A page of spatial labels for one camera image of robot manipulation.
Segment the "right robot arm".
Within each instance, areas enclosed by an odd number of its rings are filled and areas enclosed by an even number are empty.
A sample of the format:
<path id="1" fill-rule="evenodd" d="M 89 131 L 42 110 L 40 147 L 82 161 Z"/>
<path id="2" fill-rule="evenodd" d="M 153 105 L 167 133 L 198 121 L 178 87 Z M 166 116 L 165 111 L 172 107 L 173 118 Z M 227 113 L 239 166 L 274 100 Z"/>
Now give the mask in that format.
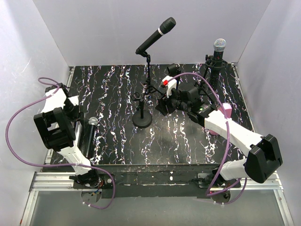
<path id="1" fill-rule="evenodd" d="M 196 124 L 229 138 L 246 159 L 228 161 L 220 171 L 213 171 L 213 183 L 226 186 L 232 179 L 249 177 L 257 183 L 264 183 L 283 163 L 277 139 L 268 134 L 262 136 L 225 118 L 215 105 L 201 101 L 197 88 L 190 91 L 169 90 L 159 100 L 156 109 L 163 115 L 175 110 L 184 111 Z"/>

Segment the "tall black foam microphone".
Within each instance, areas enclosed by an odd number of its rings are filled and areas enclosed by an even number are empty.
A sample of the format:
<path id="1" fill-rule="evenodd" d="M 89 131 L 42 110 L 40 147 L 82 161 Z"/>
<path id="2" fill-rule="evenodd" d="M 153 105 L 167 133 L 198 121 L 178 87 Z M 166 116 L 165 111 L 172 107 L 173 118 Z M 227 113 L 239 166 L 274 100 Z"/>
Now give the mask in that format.
<path id="1" fill-rule="evenodd" d="M 143 56 L 151 45 L 158 41 L 162 36 L 169 33 L 175 26 L 176 20 L 173 17 L 165 20 L 160 27 L 136 49 L 135 53 Z"/>

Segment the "round base stand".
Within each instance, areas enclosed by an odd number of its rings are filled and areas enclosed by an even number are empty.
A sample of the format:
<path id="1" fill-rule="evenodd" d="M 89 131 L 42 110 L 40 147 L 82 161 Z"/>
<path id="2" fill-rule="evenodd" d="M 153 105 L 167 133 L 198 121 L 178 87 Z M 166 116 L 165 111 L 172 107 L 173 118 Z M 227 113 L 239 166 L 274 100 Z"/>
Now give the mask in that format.
<path id="1" fill-rule="evenodd" d="M 168 72 L 168 81 L 171 79 L 175 79 L 177 83 L 179 83 L 180 78 L 176 77 L 181 73 L 180 66 L 177 64 L 171 64 L 167 67 L 167 72 Z"/>
<path id="2" fill-rule="evenodd" d="M 142 129 L 149 127 L 152 123 L 152 115 L 150 112 L 144 110 L 144 100 L 140 98 L 140 94 L 138 92 L 135 92 L 131 96 L 131 100 L 139 102 L 136 112 L 132 117 L 133 124 Z"/>

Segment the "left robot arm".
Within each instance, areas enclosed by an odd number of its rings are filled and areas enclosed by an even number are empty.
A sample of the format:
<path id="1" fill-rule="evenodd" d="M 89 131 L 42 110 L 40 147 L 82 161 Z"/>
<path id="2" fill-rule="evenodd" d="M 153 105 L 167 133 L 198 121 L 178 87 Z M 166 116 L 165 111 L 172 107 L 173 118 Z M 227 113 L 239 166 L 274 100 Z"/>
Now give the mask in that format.
<path id="1" fill-rule="evenodd" d="M 70 96 L 66 85 L 58 83 L 45 89 L 46 102 L 41 113 L 33 117 L 40 137 L 47 149 L 59 153 L 72 165 L 71 179 L 89 188 L 99 186 L 101 179 L 91 161 L 80 151 L 76 124 L 84 124 L 85 114 L 79 106 L 79 97 Z"/>

